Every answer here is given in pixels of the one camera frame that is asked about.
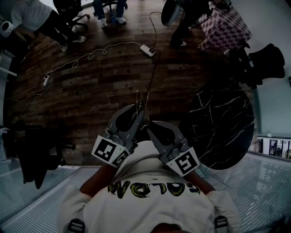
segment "black chair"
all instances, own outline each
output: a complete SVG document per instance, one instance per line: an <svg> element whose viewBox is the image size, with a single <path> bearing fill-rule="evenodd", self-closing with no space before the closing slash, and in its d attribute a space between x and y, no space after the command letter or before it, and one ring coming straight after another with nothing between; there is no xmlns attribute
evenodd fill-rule
<svg viewBox="0 0 291 233"><path fill-rule="evenodd" d="M35 181L39 189L47 170L55 170L66 164L62 148L75 149L75 146L64 146L60 143L59 132L42 126L21 126L25 130L25 140L17 141L16 152L20 161L23 183Z"/></svg>
<svg viewBox="0 0 291 233"><path fill-rule="evenodd" d="M88 25L78 23L78 21L85 16L90 19L90 15L85 14L79 16L79 12L83 10L81 6L81 0L53 0L55 8L57 9L60 16L67 22L70 29L75 25L83 26L88 30Z"/></svg>
<svg viewBox="0 0 291 233"><path fill-rule="evenodd" d="M245 47L250 46L243 41L241 44L238 50L230 51L231 69L237 81L256 88L256 85L263 84L263 79L285 77L285 60L279 48L269 44L262 50L247 55Z"/></svg>
<svg viewBox="0 0 291 233"><path fill-rule="evenodd" d="M106 6L109 6L109 9L110 9L110 15L112 16L112 8L111 8L111 5L116 5L117 4L117 1L114 1L114 0L102 0L102 3L104 3L102 6L103 8L106 7Z"/></svg>

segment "cable plug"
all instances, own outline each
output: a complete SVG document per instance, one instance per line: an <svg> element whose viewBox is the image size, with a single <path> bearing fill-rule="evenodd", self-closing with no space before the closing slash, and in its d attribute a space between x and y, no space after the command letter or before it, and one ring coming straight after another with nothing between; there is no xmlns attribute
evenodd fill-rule
<svg viewBox="0 0 291 233"><path fill-rule="evenodd" d="M48 75L44 76L44 83L43 83L42 87L46 86L47 82L49 81L49 78L50 77Z"/></svg>

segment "checkered pattern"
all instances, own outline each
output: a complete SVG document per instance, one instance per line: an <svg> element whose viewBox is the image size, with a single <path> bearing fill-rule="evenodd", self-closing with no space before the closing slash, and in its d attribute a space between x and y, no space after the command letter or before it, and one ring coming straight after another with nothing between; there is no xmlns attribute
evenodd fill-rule
<svg viewBox="0 0 291 233"><path fill-rule="evenodd" d="M216 8L215 4L209 2L209 7ZM209 47L220 48L222 51L227 49L239 48L239 41L247 42L251 38L251 33L238 12L230 6L230 12L216 8L209 20L202 24L202 29L206 39L201 44L201 49ZM205 14L200 17L202 23L208 18Z"/></svg>

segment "dark wood plank floor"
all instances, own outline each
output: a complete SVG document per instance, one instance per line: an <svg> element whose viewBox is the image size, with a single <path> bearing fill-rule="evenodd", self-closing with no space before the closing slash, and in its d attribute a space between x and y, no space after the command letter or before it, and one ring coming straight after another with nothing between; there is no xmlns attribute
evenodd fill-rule
<svg viewBox="0 0 291 233"><path fill-rule="evenodd" d="M97 48L134 41L151 47L155 34L149 19L152 11L162 11L163 0L128 0L124 17L126 25L113 25L102 30L93 16L93 7L84 9L91 19L82 22L89 26L88 32L77 31L87 37L82 44L69 44L66 53L48 37L39 36L31 45L26 60L21 64L19 76L10 81L5 97L23 100L34 94L46 72L70 62ZM198 89L208 80L218 78L223 54L218 51L200 53L197 49L204 40L201 28L194 29L185 39L188 46L180 50L170 48L169 40L179 21L164 27L160 14L152 14L157 29L156 49L161 58L155 71L148 101L151 120L163 120L178 124ZM62 136L66 142L76 145L74 151L65 150L69 164L96 165L98 161L90 153L98 134L101 134L112 114L122 107L135 103L136 91L145 92L157 54L153 59L140 51L138 45L120 45L86 57L72 69L66 65L51 74L53 83L47 93L33 98L22 116L26 124L52 126L63 124ZM39 85L39 93L46 88ZM5 101L5 126L11 126L21 117L30 100L25 102Z"/></svg>

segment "white cable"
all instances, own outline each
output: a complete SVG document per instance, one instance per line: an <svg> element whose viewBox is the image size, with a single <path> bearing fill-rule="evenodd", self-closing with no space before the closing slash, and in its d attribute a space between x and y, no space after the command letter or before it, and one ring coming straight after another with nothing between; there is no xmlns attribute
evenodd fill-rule
<svg viewBox="0 0 291 233"><path fill-rule="evenodd" d="M47 87L46 91L43 92L43 93L40 93L40 94L33 94L31 95L30 97L26 98L25 100L15 100L15 99L5 99L5 100L14 100L15 102L23 102L23 101L27 101L28 99L30 99L31 97L33 96L41 96L43 94L45 94L48 90L49 90L49 87L51 86L51 84L53 83L53 81L49 84L49 86Z"/></svg>
<svg viewBox="0 0 291 233"><path fill-rule="evenodd" d="M117 46L117 45L120 45L120 44L137 44L137 45L139 45L139 46L141 47L141 45L138 44L138 43L136 43L136 42L121 42L121 43L118 43L118 44L115 44L115 45L108 45L107 47L105 47L105 49L96 49L96 50L94 50L94 51L91 52L91 53L88 53L88 54L86 54L86 55L83 55L83 56L79 57L78 59L75 59L75 60L73 60L73 61L67 62L67 63L65 63L64 65L55 68L53 71L47 72L47 73L45 74L45 77L46 77L48 74L53 73L53 72L55 72L57 69L60 69L60 68L64 67L65 65L68 65L68 64L70 64L70 63L72 63L72 62L73 62L73 66L72 66L72 68L75 69L75 68L78 66L78 64L79 64L79 59L81 59L81 58L83 58L83 57L85 57L85 56L88 56L88 57L87 57L88 60L92 60L93 57L94 57L94 53L95 53L96 51L98 51L98 50L102 50L102 51L103 51L103 52L102 52L103 55L106 55L106 54L107 54L106 49L107 49L108 47L110 47L110 46ZM16 101L16 102L23 102L23 101L26 101L26 100L30 99L30 98L33 97L33 96L41 96L41 95L45 94L45 93L48 91L48 89L49 89L50 85L52 84L52 82L49 84L49 86L47 87L46 91L43 92L43 93L41 93L41 94L33 94L33 95L31 95L30 97L26 98L25 100L21 100L21 101L19 101L19 100L15 100L15 99L12 99L12 98L11 98L11 99L5 99L5 100L14 100L14 101Z"/></svg>
<svg viewBox="0 0 291 233"><path fill-rule="evenodd" d="M85 56L88 56L88 60L92 60L93 57L94 57L94 53L95 53L96 51L98 51L98 50L102 50L102 51L103 51L103 55L106 55L106 54L107 54L106 49L107 49L108 47L110 47L110 46L117 46L117 45L120 45L120 44L137 44L137 45L139 45L139 46L141 47L141 45L138 44L138 43L136 43L136 42L121 42L121 43L118 43L118 44L115 44L115 45L108 45L107 47L105 47L105 49L96 49L96 50L94 50L94 51L91 52L91 53L88 53L88 54L86 54L86 55L84 55L84 56L79 57L78 59L75 59L75 60L73 60L73 61L70 61L70 62L68 62L68 63L65 63L65 64L62 65L61 67L55 68L53 71L47 72L47 73L45 74L45 76L48 75L48 74L50 74L50 73L52 73L52 72L55 72L57 69L60 69L60 68L64 67L65 65L70 64L70 63L72 63L72 62L73 62L73 66L72 66L72 68L75 69L75 68L78 66L78 64L79 64L79 59L81 59L81 58L83 58L83 57L85 57Z"/></svg>

